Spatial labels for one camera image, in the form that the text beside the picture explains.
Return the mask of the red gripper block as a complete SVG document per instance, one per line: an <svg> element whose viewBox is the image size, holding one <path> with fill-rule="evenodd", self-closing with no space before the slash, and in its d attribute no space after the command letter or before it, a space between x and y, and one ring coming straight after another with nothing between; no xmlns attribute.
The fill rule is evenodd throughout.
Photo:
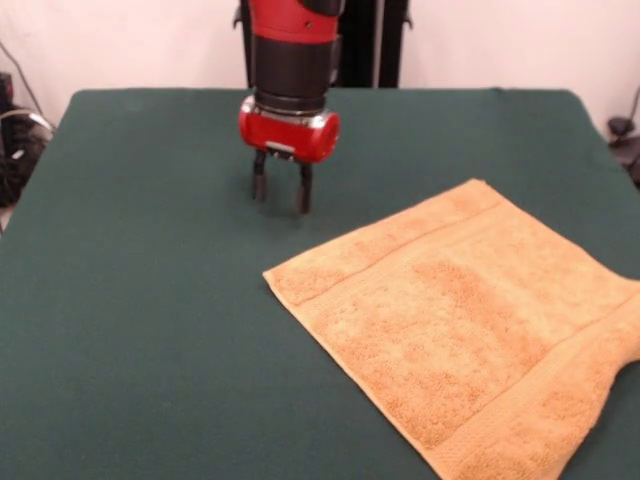
<svg viewBox="0 0 640 480"><path fill-rule="evenodd" d="M244 143L257 149L252 170L252 198L266 197L266 152L304 162L299 164L300 186L297 211L307 214L311 207L313 166L334 152L341 121L336 112L323 110L311 116L286 116L261 109L254 96L247 96L240 106L238 126Z"/></svg>

